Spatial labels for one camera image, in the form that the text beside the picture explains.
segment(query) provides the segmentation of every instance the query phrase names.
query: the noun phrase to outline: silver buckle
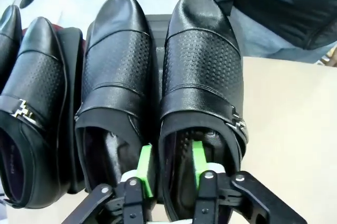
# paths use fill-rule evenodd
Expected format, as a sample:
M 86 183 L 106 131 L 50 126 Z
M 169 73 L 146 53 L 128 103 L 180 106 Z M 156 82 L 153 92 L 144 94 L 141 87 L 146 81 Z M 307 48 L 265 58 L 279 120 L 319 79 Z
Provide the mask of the silver buckle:
M 43 129 L 43 126 L 39 124 L 37 121 L 33 120 L 31 117 L 33 113 L 28 110 L 26 107 L 26 102 L 24 99 L 20 99 L 21 104 L 19 106 L 19 109 L 16 110 L 15 113 L 11 114 L 13 117 L 17 118 L 18 115 L 22 116 L 24 119 L 26 119 L 29 123 L 35 125 L 36 127 Z
M 248 130 L 247 130 L 247 125 L 246 122 L 244 121 L 243 118 L 241 118 L 238 113 L 235 110 L 235 107 L 233 107 L 233 112 L 232 115 L 234 119 L 230 123 L 226 123 L 229 127 L 234 129 L 239 135 L 242 136 L 242 139 L 248 143 Z
M 28 117 L 31 118 L 32 116 L 32 112 L 30 112 L 27 108 L 26 108 L 26 101 L 23 99 L 21 100 L 21 104 L 19 106 L 19 109 L 16 110 L 16 112 L 14 114 L 11 114 L 13 117 L 17 117 L 18 115 L 22 115 L 24 117 Z
M 77 112 L 75 113 L 75 116 L 74 116 L 74 120 L 75 120 L 75 121 L 77 121 L 77 120 L 78 120 L 78 117 L 80 116 L 80 115 L 79 115 L 79 112 L 80 112 L 80 110 L 81 110 L 81 108 L 82 108 L 82 105 L 83 105 L 83 102 L 81 103 L 79 109 L 78 109 Z

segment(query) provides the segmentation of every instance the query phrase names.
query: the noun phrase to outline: loafer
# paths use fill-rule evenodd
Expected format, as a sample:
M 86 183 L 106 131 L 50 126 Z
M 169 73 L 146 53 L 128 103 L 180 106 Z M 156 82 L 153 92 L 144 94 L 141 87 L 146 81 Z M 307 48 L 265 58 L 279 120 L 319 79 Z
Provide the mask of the loafer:
M 239 170 L 247 143 L 242 114 L 242 57 L 229 20 L 214 0 L 180 0 L 165 42 L 158 143 L 172 221 L 194 214 L 192 140 L 203 142 L 207 162 L 228 175 Z M 221 210 L 221 219 L 230 213 Z
M 149 142 L 152 40 L 136 0 L 107 0 L 87 34 L 76 141 L 85 184 L 113 187 Z
M 0 90 L 4 88 L 11 74 L 21 40 L 20 11 L 17 6 L 11 5 L 0 19 Z
M 43 208 L 67 191 L 58 133 L 66 97 L 64 56 L 52 24 L 34 20 L 0 95 L 0 175 L 13 207 Z

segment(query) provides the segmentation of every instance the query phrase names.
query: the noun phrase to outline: shoe lining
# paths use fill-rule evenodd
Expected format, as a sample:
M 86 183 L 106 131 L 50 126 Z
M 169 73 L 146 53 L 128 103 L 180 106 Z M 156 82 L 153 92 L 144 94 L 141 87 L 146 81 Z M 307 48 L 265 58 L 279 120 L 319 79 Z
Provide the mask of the shoe lining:
M 0 153 L 3 162 L 4 175 L 12 197 L 19 201 L 22 197 L 24 169 L 21 154 L 13 139 L 0 129 Z
M 98 127 L 85 129 L 84 155 L 92 188 L 99 184 L 115 187 L 123 173 L 137 168 L 139 160 L 126 141 Z
M 180 130 L 165 139 L 166 177 L 170 178 L 170 197 L 180 218 L 193 216 L 197 196 L 192 140 L 203 142 L 207 162 L 223 164 L 224 156 L 228 155 L 221 136 L 208 128 Z

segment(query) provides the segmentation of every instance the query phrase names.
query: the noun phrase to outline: green clip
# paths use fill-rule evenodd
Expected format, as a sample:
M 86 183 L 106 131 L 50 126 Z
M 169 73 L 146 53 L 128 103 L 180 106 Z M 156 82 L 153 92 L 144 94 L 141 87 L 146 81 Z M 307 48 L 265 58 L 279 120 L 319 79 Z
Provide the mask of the green clip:
M 153 174 L 153 155 L 152 146 L 143 146 L 137 166 L 137 178 L 141 179 L 145 186 L 145 195 L 148 198 L 153 197 L 152 188 L 154 188 L 155 176 Z
M 194 176 L 196 188 L 199 188 L 200 175 L 207 170 L 205 150 L 201 141 L 192 142 Z

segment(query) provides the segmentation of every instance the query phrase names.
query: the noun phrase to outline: person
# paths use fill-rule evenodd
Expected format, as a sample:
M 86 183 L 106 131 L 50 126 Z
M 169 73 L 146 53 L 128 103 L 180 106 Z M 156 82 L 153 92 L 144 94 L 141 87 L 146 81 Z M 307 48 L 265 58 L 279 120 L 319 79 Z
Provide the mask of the person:
M 216 0 L 241 54 L 315 63 L 337 44 L 337 0 Z

